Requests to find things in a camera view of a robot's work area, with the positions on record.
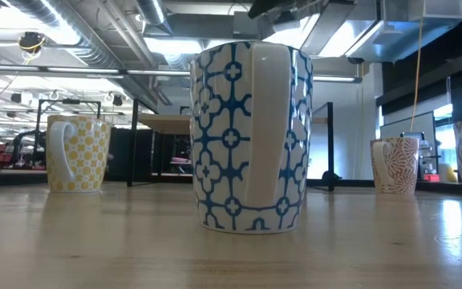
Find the ceiling pipe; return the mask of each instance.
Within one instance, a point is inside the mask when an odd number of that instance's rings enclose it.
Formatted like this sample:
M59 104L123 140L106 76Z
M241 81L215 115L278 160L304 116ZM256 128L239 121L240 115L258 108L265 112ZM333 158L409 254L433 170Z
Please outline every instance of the ceiling pipe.
M163 32L172 35L172 29L167 22L166 9L161 0L136 0L142 19Z
M0 75L11 75L18 72L19 75L31 76L58 76L58 77L86 77L108 78L124 75L150 75L168 77L189 77L190 71L174 71L160 69L115 69L115 68L84 68L84 67L44 67L31 65L0 65ZM314 82L332 83L361 83L362 77L355 75L314 75Z
M67 24L67 28L79 36L78 45L91 47L90 50L69 50L69 52L89 67L124 67L110 48L66 0L6 0L6 2L29 17L42 21L53 30L66 29ZM150 108L156 106L157 99L151 92L145 93L144 88L135 79L124 77L111 81L120 85L134 98L142 99Z
M131 50L135 53L136 57L138 57L140 62L145 67L151 67L151 61L148 59L146 54L137 46L137 44L129 37L126 31L124 31L123 27L119 24L119 22L113 17L113 14L111 14L110 10L106 7L106 5L104 5L104 1L98 0L97 5L99 9L103 12L103 14L108 18L110 24L112 24L114 28L117 29L117 32L119 33L120 37L124 39L129 48L131 48Z
M156 67L157 64L156 64L156 61L154 59L154 55L149 50L148 46L145 44L144 39L135 32L136 28L129 22L128 18L126 17L126 15L124 15L124 13L120 9L120 7L117 6L117 3L114 0L104 0L104 1L100 1L100 2L103 5L105 3L108 4L107 8L109 9L109 11L111 11L114 15L117 16L118 20L122 23L122 25L124 25L126 30L128 30L128 33L131 35L133 40L135 40L135 43L138 46L138 48L147 57L150 64L146 68Z
M158 29L172 35L172 29L167 22L166 9L161 0L136 0L138 11L143 21L148 25L155 26ZM171 69L187 70L188 63L183 55L164 55L165 61Z
M103 10L103 7L107 8L105 3L108 4L109 9L107 9L104 12L105 13L108 12L107 16L110 19L110 23L117 29L117 32L119 32L120 36L124 39L124 41L126 41L126 43L133 50L133 52L135 52L135 54L139 57L140 60L142 59L140 58L139 55L144 55L147 58L149 64L148 65L145 64L145 67L156 67L156 61L154 59L154 55L149 50L147 44L145 44L144 38L142 38L141 35L138 35L135 32L135 27L128 21L128 18L126 17L126 15L124 15L122 10L117 6L116 2L114 0L99 0L98 4L99 4L99 7L101 7L101 10ZM131 37L133 38L135 42L132 42L129 39L128 34L124 31L124 29L122 29L122 27L120 28L120 24L117 22L117 19L113 18L113 15L111 14L111 12L113 12L117 16L117 18L124 25L124 27L128 30L129 34L131 35ZM149 86L149 91L159 101L161 101L161 103L165 105L172 105L172 103L170 102L170 100L167 98L165 94L159 93L158 88L152 88L151 86Z

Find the ceiling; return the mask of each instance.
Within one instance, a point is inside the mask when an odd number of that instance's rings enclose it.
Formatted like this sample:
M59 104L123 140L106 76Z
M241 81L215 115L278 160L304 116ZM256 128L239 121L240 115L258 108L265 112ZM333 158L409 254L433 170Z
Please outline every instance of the ceiling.
M143 31L141 19L137 17L139 11L136 0L51 1L39 0L34 3L49 2L53 6L66 7L69 13L60 13L59 17L68 19L68 21L66 23L60 21L60 24L71 28L70 25L74 23L77 25L76 33L89 35L89 41L83 43L85 47L80 47L76 43L68 43L69 46L65 46L63 44L66 43L59 41L59 39L67 39L71 36L72 29L55 30L51 28L51 25L42 22L40 18L30 17L14 8L0 7L0 64L87 67L85 60L81 61L82 58L76 56L79 55L76 52L79 53L89 44L99 43L98 53L101 51L106 53L108 58L113 59L111 63L114 64L112 65L128 69L168 69L169 65L172 68L172 64L165 60L164 55L155 52L153 43L148 42L148 38L162 39L164 36L161 33L163 32L154 26L146 26ZM18 0L4 0L4 2L15 3ZM347 11L341 14L341 20L333 21L336 14L330 14L331 8L323 6L323 3L327 3L327 1L297 0L294 5L298 7L297 16L301 19L300 26L288 27L284 34L278 30L277 26L273 25L273 20L269 14L254 20L247 18L246 11L250 9L252 2L253 0L241 0L240 2L234 0L164 0L163 4L168 12L168 22L172 28L172 34L178 39L189 39L197 42L201 49L212 45L212 41L216 43L230 39L276 39L275 42L292 44L286 43L287 37L283 35L297 38L301 36L300 47L311 53L315 74L337 77L358 76L356 65L351 64L345 57L332 56L345 54L361 35L364 35L370 27L375 25L376 20L378 20L376 19L378 13L376 13L375 1L358 0L355 2L355 6L352 6L353 9L349 9L348 6L345 7ZM328 21L325 23L326 25L319 24L317 30L315 23L323 22L324 18L330 18L330 20L326 20ZM37 31L47 37L39 55L32 58L17 45L18 39L26 31ZM313 53L316 47L322 49ZM195 55L193 53L179 53L186 62L189 62ZM143 113L152 113L152 111L179 113L180 106L188 105L189 90L186 84L183 84L179 79L125 76L121 81L121 79L98 77L54 78L44 77L40 74L36 76L0 75L0 127L6 130L5 133L9 132L10 134L33 129L39 99L49 100L56 97L60 100L73 98L100 101L103 113L120 113L118 116L104 116L117 125L130 124L132 98L134 97L148 101L150 109L141 108ZM14 93L22 94L22 98L26 98L27 101L13 102L11 96ZM122 96L122 106L115 106L112 103L114 96ZM16 116L2 111L4 108L14 109L17 112ZM78 107L55 104L50 109L56 110L57 113L67 114L73 110L87 112L94 108L89 108L87 104Z

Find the air duct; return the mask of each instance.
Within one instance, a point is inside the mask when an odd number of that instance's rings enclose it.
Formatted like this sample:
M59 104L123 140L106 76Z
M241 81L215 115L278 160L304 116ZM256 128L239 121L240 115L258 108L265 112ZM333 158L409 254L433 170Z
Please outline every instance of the air duct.
M31 18L36 18L51 28L52 31L61 35L75 36L77 43L59 43L59 44L76 44L84 49L72 49L69 53L84 62L89 67L101 68L124 68L120 60L104 44L103 40L90 28L90 26L79 16L78 12L66 0L5 0L22 13ZM151 108L155 108L157 100L147 91L146 87L140 85L131 77L122 79L112 79L117 85L120 85L134 98L142 99Z
M142 19L149 25L172 35L172 29L167 22L167 14L161 0L136 0ZM164 54L165 61L171 69L187 70L188 64L183 55Z
M142 19L163 32L172 35L172 29L167 23L166 9L161 0L136 0Z

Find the desk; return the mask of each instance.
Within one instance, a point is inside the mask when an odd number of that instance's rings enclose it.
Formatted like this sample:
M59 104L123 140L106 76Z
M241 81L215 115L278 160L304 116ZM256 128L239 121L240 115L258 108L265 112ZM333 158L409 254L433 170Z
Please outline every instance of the desk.
M199 225L191 185L102 190L0 187L0 288L462 288L462 197L308 189L297 230L245 236Z
M143 114L138 121L149 128L166 135L190 134L190 116L163 116Z

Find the yellow cable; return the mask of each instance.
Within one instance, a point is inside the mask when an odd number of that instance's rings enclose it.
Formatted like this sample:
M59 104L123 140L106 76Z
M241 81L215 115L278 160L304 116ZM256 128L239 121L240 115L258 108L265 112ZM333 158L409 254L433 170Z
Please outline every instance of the yellow cable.
M420 57L422 55L422 30L424 27L424 8L422 8L422 17L420 18L420 33L418 37L418 56L416 58L416 82L415 82L415 103L413 104L413 115L411 116L411 127L409 132L413 132L413 124L415 123L416 103L418 102L418 87L420 81Z
M19 47L21 47L21 49L23 49L23 50L30 50L30 49L36 49L36 48L40 47L41 45L44 44L44 41L46 41L46 36L44 36L44 37L42 38L42 41L41 41L40 43L35 44L34 46L22 47L20 44L18 44L18 45L19 45Z

